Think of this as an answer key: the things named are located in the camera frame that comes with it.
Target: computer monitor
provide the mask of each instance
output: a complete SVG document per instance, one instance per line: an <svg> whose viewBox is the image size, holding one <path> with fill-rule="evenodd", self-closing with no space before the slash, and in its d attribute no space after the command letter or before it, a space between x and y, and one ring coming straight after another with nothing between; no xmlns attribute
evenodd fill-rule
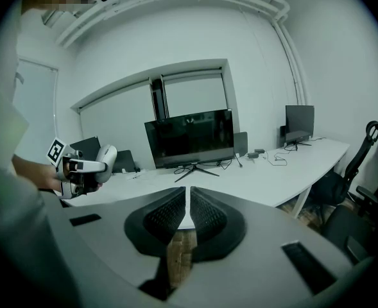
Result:
<svg viewBox="0 0 378 308"><path fill-rule="evenodd" d="M84 160L96 161L100 150L100 143L97 137L92 137L84 141L75 142L71 144L71 147L74 150L82 151Z"/></svg>
<svg viewBox="0 0 378 308"><path fill-rule="evenodd" d="M234 156L231 110L170 117L144 125L157 169L230 160Z"/></svg>
<svg viewBox="0 0 378 308"><path fill-rule="evenodd" d="M286 143L306 141L314 132L314 106L286 106Z"/></svg>

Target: white desk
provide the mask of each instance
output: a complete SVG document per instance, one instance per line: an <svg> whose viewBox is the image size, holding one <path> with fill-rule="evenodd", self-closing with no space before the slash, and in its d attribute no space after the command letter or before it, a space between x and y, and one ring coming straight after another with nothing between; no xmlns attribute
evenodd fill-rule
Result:
<svg viewBox="0 0 378 308"><path fill-rule="evenodd" d="M174 175L174 169L147 171L138 178L127 180L130 175L114 175L104 186L94 193L83 195L66 202L79 207L127 200L145 194L154 193L170 187L186 186L186 215L179 229L194 228L190 218L190 186L203 187L227 193L239 198L276 207L299 195L293 209L296 218L307 199L311 186L325 175L347 152L349 145L322 139L307 142L312 146L299 146L298 151L288 155L279 155L287 160L287 166L272 166L261 155L258 159L241 158L242 168L236 160L223 170L221 167L200 166L216 173L219 177L194 172L175 183L181 175ZM273 164L277 152L287 153L284 149L268 152Z"/></svg>

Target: floor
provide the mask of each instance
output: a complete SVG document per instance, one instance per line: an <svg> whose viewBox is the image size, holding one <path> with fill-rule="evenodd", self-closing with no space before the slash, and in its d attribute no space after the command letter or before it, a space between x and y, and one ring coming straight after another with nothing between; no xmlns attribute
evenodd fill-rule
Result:
<svg viewBox="0 0 378 308"><path fill-rule="evenodd" d="M287 213L293 211L293 207L297 202L297 198L294 198L287 203L278 207ZM358 205L350 199L346 199L342 205L348 207L354 212L358 211ZM330 217L334 207L325 206L324 222ZM310 207L310 204L306 204L298 215L298 220L305 226L310 227L316 232L320 233L321 220L319 214L315 209ZM195 230L179 230L168 246L168 272L169 281L172 288L177 288L189 275L191 269L191 250L195 248L196 243L196 231Z"/></svg>

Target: black slot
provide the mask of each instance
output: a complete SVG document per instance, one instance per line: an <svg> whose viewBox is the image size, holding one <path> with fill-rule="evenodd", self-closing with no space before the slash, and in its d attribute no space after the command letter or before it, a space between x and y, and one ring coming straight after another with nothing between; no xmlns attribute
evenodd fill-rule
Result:
<svg viewBox="0 0 378 308"><path fill-rule="evenodd" d="M96 221L99 219L101 219L101 217L93 213L93 214L89 214L88 216L72 218L69 221L71 222L73 227L76 227L76 226L84 225L86 223L91 223L92 221Z"/></svg>
<svg viewBox="0 0 378 308"><path fill-rule="evenodd" d="M336 281L300 242L285 244L282 249L314 295Z"/></svg>

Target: forearm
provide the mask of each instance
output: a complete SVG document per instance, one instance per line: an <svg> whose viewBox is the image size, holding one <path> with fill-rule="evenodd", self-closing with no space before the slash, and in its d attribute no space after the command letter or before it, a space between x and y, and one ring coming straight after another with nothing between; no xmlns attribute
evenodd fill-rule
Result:
<svg viewBox="0 0 378 308"><path fill-rule="evenodd" d="M60 192L60 181L56 178L55 167L24 160L13 156L13 166L19 176L33 182L39 189L53 189Z"/></svg>

